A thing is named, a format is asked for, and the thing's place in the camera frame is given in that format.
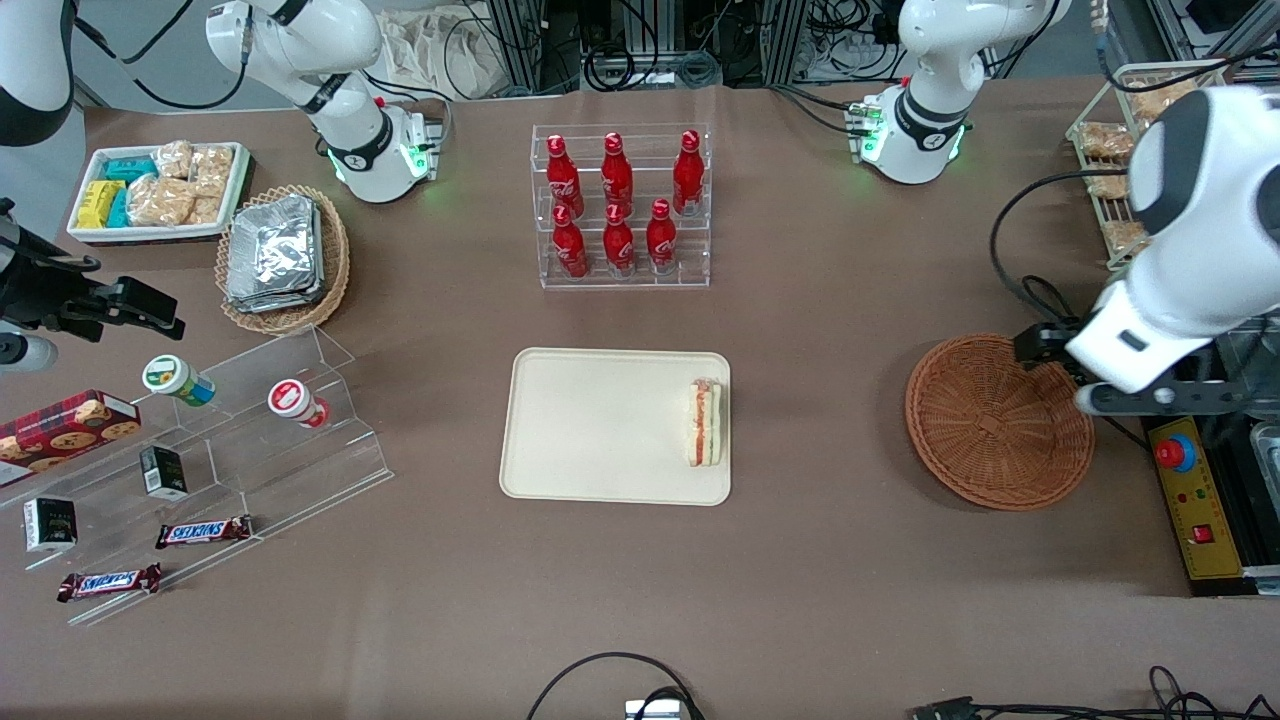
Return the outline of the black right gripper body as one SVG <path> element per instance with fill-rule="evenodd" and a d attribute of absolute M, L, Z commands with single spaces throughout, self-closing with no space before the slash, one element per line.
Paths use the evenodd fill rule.
<path fill-rule="evenodd" d="M 119 325 L 110 290 L 90 274 L 96 258 L 74 258 L 27 231 L 12 217 L 15 202 L 1 200 L 3 320 L 22 329 L 61 332 L 63 316 L 92 318 Z"/>

